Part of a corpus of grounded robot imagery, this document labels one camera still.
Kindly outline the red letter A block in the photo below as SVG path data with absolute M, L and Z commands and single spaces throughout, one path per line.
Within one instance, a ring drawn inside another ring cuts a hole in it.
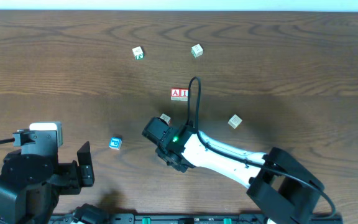
M 180 101 L 180 89 L 172 88 L 170 92 L 170 98 L 172 101 Z

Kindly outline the red letter I block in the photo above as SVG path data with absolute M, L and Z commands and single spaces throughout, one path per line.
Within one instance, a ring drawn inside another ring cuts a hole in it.
M 188 101 L 188 89 L 180 89 L 180 101 Z

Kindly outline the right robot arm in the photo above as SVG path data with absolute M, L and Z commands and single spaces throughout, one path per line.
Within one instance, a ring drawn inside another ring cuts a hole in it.
M 177 171 L 202 167 L 240 183 L 271 222 L 309 223 L 314 217 L 324 186 L 282 149 L 274 147 L 268 153 L 238 149 L 210 138 L 191 122 L 175 129 L 157 117 L 142 135 Z

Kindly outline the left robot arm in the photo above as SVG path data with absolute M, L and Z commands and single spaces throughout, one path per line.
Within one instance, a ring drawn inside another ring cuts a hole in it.
M 61 195 L 78 195 L 94 185 L 90 143 L 71 163 L 58 161 L 57 131 L 23 129 L 10 139 L 0 174 L 0 223 L 47 223 Z

